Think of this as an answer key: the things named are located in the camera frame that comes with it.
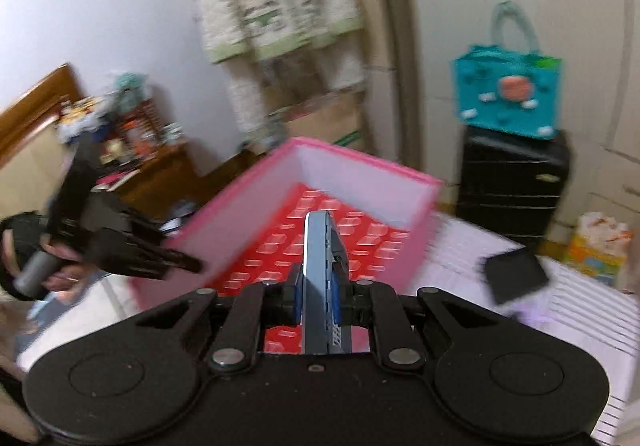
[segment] silver screw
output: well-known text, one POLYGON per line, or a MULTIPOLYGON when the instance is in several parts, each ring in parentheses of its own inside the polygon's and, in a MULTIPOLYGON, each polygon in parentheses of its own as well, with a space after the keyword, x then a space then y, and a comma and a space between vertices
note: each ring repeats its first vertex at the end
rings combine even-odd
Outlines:
POLYGON ((393 349, 389 359, 396 365, 413 365, 420 361, 420 354, 413 349, 393 349))
POLYGON ((213 353, 212 359, 220 366, 237 365, 244 360, 244 353, 238 349, 220 349, 213 353))

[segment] teal bag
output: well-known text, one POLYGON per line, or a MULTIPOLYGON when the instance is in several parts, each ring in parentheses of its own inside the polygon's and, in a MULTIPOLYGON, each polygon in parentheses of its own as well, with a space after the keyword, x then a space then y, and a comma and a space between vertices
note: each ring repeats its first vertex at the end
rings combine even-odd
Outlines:
POLYGON ((513 2, 495 7, 492 45, 473 45, 452 63, 458 118, 465 124, 535 139, 556 134, 562 60, 540 55, 538 38, 513 2), (529 53, 504 49, 502 26, 513 18, 529 43, 529 53))

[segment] black cabinet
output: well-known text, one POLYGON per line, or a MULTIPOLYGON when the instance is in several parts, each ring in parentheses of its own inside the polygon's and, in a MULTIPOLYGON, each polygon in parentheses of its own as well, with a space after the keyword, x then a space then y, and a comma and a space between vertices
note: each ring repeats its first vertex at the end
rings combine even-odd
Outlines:
POLYGON ((564 133, 552 140, 468 126, 456 216, 537 248, 569 178, 564 133))

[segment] pink storage box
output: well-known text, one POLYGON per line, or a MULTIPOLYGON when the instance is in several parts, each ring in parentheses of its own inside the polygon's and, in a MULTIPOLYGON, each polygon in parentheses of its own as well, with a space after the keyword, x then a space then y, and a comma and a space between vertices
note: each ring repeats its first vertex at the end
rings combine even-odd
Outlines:
POLYGON ((179 236, 167 241, 168 247, 203 260, 201 274, 172 270, 164 281, 131 279, 140 309, 176 298, 223 274, 299 182, 410 232, 401 251, 378 277, 402 292, 424 261, 435 232, 433 211, 441 181, 365 153, 298 137, 233 181, 179 236))

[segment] white sheet with black lines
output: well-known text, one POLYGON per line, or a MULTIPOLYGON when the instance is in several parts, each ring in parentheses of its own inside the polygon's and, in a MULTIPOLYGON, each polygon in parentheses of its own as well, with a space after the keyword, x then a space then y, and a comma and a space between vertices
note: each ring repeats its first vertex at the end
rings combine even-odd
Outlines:
MULTIPOLYGON (((427 261, 407 294, 420 286, 448 290, 487 309, 492 305, 481 266, 493 254, 518 244, 462 220, 440 215, 441 226, 427 250, 427 261)), ((552 280, 546 289, 532 295, 542 316, 539 330, 568 341, 592 354, 609 377, 610 395, 591 434, 601 444, 613 446, 633 381, 640 350, 640 308, 635 297, 626 296, 563 264, 542 258, 552 280)))

